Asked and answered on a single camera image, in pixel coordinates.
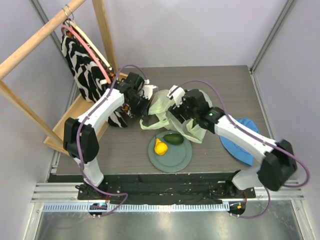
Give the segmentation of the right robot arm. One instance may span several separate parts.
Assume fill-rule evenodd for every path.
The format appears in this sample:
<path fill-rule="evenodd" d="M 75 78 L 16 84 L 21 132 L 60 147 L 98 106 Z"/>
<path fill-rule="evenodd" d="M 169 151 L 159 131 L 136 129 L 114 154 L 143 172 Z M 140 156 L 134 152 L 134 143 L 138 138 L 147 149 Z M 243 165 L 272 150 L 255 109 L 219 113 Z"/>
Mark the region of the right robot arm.
<path fill-rule="evenodd" d="M 180 123 L 195 120 L 202 129 L 232 141 L 260 162 L 260 167 L 234 173 L 225 186 L 230 197 L 236 198 L 254 187 L 276 192 L 296 172 L 297 163 L 288 141 L 277 142 L 240 124 L 221 108 L 211 107 L 198 89 L 184 90 L 174 85 L 167 96 L 174 100 L 169 111 Z"/>

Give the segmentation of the fake green fruit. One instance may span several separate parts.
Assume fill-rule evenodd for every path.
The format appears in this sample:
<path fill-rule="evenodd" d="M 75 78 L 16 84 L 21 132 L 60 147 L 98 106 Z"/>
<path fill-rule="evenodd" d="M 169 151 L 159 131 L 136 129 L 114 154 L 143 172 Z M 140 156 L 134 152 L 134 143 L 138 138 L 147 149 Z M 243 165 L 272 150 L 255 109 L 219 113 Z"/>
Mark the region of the fake green fruit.
<path fill-rule="evenodd" d="M 197 122 L 196 119 L 194 119 L 194 120 L 192 121 L 192 129 L 197 128 L 198 126 L 199 126 L 199 123 Z"/>

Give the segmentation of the fake yellow pepper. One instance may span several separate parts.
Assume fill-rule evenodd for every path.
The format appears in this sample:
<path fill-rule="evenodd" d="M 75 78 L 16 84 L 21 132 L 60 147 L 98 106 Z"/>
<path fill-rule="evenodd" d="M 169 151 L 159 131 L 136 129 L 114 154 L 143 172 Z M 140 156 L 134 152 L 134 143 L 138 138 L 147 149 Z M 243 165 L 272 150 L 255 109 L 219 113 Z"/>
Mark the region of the fake yellow pepper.
<path fill-rule="evenodd" d="M 166 143 L 161 141 L 159 138 L 155 139 L 154 152 L 158 156 L 163 156 L 168 151 L 168 146 Z"/>

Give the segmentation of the pale green plastic bag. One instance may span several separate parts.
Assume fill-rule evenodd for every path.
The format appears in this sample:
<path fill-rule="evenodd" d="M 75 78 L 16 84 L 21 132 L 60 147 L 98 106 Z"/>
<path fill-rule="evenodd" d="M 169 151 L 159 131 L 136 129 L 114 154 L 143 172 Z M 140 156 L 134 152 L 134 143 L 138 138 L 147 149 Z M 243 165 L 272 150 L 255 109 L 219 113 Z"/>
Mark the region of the pale green plastic bag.
<path fill-rule="evenodd" d="M 168 93 L 167 89 L 155 93 L 148 110 L 148 121 L 142 119 L 139 121 L 141 129 L 157 130 L 165 128 L 180 133 L 191 142 L 201 144 L 207 131 L 201 128 L 194 119 L 186 120 L 183 123 L 179 122 L 169 112 L 169 107 L 173 106 L 175 102 L 167 97 Z"/>

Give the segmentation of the fake dark green avocado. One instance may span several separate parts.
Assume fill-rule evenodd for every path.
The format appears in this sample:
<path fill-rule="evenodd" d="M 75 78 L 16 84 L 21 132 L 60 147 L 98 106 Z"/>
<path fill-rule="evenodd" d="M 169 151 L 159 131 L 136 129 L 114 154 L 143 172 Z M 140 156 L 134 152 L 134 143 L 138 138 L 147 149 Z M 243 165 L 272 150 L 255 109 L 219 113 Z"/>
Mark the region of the fake dark green avocado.
<path fill-rule="evenodd" d="M 179 133 L 166 134 L 163 139 L 171 145 L 181 145 L 184 142 L 184 137 Z"/>

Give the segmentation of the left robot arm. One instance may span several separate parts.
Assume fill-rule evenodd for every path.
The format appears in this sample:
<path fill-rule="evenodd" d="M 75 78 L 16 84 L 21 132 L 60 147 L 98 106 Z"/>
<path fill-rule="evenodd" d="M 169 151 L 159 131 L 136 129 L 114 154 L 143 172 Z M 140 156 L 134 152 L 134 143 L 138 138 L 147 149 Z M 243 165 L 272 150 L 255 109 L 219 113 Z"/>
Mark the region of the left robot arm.
<path fill-rule="evenodd" d="M 69 117 L 64 123 L 63 148 L 78 164 L 89 194 L 100 200 L 107 192 L 105 177 L 100 170 L 97 155 L 97 132 L 108 118 L 122 107 L 128 107 L 134 117 L 146 119 L 157 86 L 139 74 L 130 72 L 123 81 L 116 79 L 107 85 L 100 99 L 77 118 Z"/>

